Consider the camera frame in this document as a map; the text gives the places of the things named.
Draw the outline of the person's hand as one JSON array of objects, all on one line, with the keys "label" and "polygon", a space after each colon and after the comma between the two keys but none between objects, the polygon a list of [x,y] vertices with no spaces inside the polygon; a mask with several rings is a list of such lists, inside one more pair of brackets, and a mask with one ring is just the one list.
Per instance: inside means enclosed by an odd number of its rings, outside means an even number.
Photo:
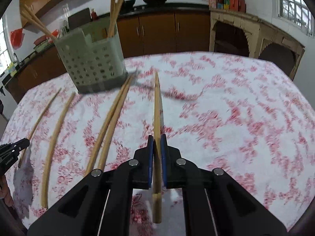
[{"label": "person's hand", "polygon": [[8,207],[13,206],[13,199],[10,193],[10,189],[7,185],[6,177],[4,175],[1,177],[0,198],[4,200],[5,204]]}]

